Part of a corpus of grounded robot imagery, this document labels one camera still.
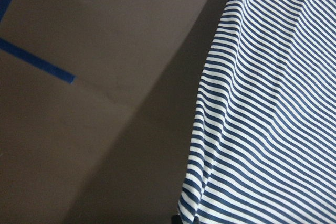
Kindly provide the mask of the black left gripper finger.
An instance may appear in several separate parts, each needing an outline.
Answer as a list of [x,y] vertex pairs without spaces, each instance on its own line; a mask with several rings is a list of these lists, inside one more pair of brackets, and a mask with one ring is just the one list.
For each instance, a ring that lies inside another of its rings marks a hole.
[[171,217],[171,224],[181,224],[181,216],[180,215],[173,215]]

